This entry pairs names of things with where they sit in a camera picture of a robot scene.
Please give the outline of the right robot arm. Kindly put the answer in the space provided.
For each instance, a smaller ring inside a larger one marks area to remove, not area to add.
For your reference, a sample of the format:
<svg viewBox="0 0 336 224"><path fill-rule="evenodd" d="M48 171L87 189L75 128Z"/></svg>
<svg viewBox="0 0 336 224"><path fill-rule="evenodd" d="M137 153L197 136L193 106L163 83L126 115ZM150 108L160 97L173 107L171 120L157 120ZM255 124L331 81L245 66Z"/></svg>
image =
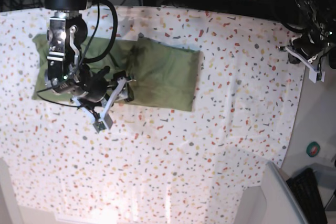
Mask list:
<svg viewBox="0 0 336 224"><path fill-rule="evenodd" d="M88 49L81 48L87 38L88 27L80 11L94 4L109 6L113 31L103 53L88 59ZM56 94L70 93L84 103L99 103L106 96L108 83L104 77L110 69L104 67L98 73L93 73L88 64L102 60L114 44L118 27L115 7L108 0L45 0L44 7L55 12L49 19L47 30L47 88Z"/></svg>

